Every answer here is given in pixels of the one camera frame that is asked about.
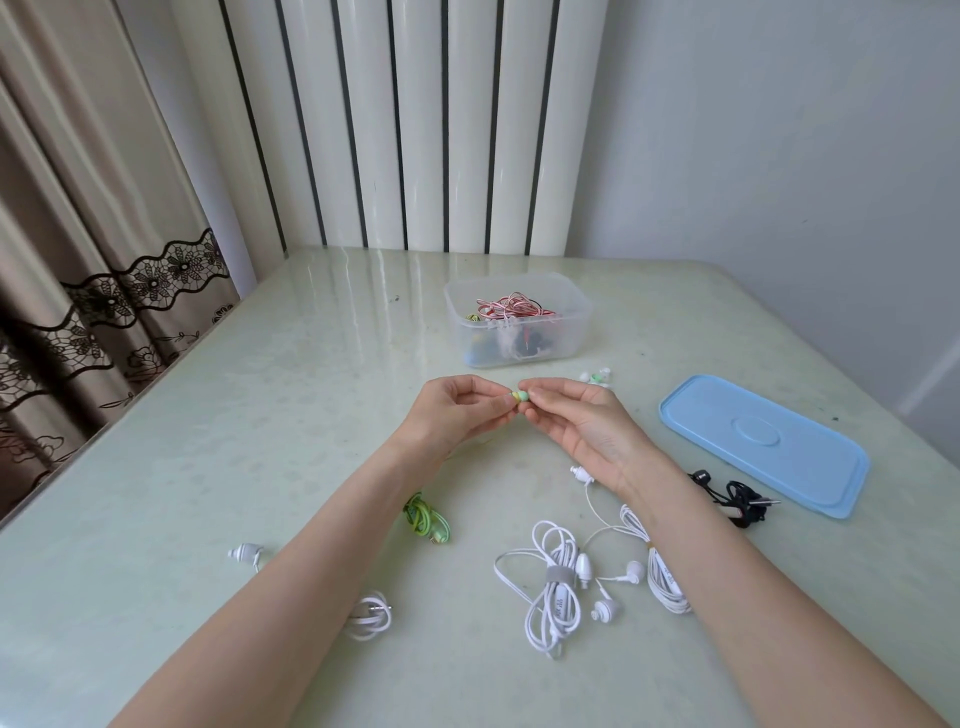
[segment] hand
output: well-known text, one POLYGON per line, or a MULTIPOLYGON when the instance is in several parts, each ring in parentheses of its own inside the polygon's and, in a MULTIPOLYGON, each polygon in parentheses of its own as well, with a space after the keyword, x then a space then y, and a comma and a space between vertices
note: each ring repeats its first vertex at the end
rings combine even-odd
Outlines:
POLYGON ((527 420, 562 447, 587 472, 623 497, 625 473, 644 455, 659 452, 609 389, 573 379, 524 379, 527 420))
POLYGON ((477 375, 442 376, 423 385, 396 435, 440 459, 515 415, 516 400, 502 384, 477 375))

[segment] curtain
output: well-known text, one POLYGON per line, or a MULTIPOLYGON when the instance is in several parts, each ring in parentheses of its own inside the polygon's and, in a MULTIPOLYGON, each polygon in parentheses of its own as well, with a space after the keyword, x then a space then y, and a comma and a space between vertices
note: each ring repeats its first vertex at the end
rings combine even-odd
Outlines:
POLYGON ((236 301, 112 0, 0 0, 0 517, 236 301))

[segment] white earbud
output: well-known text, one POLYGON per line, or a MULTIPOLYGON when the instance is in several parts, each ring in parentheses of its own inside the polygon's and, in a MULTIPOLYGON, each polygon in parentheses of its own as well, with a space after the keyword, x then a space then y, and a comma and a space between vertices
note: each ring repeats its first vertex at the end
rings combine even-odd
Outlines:
POLYGON ((589 485, 593 482, 593 476, 583 468, 574 465, 572 468, 570 468, 570 472, 573 473, 573 476, 581 483, 586 483, 589 485))
POLYGON ((577 563, 573 570, 577 572, 577 578, 580 579, 580 588, 588 588, 593 580, 593 564, 590 563, 590 557, 581 552, 577 556, 577 563))
POLYGON ((237 548, 229 550, 227 556, 242 564, 253 564, 253 570, 260 571, 260 555, 262 553, 263 546, 260 544, 241 544, 237 548))
POLYGON ((627 564, 627 573, 623 576, 601 577, 604 581, 625 581, 629 584, 639 584, 646 575, 647 569, 638 561, 627 564))
POLYGON ((612 599, 601 599, 600 601, 593 603, 593 611, 590 612, 590 616, 593 618, 593 621, 598 621, 602 624, 607 624, 612 621, 620 613, 620 605, 617 604, 612 599))

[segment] blue plastic lid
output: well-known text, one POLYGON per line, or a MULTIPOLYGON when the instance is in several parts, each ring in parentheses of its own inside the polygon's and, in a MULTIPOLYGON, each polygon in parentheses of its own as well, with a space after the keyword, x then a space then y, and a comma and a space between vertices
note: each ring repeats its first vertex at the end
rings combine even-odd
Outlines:
POLYGON ((663 423, 811 510, 845 519, 870 458, 839 432, 718 376, 692 376, 660 403, 663 423))

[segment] white table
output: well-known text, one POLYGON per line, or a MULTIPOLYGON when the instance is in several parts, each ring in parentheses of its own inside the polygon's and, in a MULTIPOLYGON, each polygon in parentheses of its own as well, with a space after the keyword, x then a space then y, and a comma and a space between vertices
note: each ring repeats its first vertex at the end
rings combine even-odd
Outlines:
MULTIPOLYGON (((252 576, 229 548, 286 543, 424 380, 465 369, 447 338, 446 281, 528 269, 564 273, 592 298, 587 343, 574 359, 487 376, 513 385, 609 366, 653 439, 721 484, 746 478, 658 419, 660 400, 693 374, 742 384, 864 447, 873 469, 848 521, 786 502, 748 534, 960 723, 960 473, 726 275, 696 263, 329 249, 295 253, 0 531, 0 725, 104 725, 252 576)), ((594 530, 569 466, 524 422, 448 460, 427 498, 451 543, 433 546, 397 518, 368 581, 395 624, 371 643, 338 640, 296 724, 749 724, 697 619, 667 613, 645 586, 615 584, 623 614, 588 620, 558 662, 526 642, 526 604, 492 560, 529 546, 539 519, 580 539, 594 530)), ((597 502, 615 518, 612 496, 597 502)), ((621 573, 637 546, 608 535, 592 550, 603 572, 621 573)), ((524 561, 508 569, 538 589, 542 570, 524 561)))

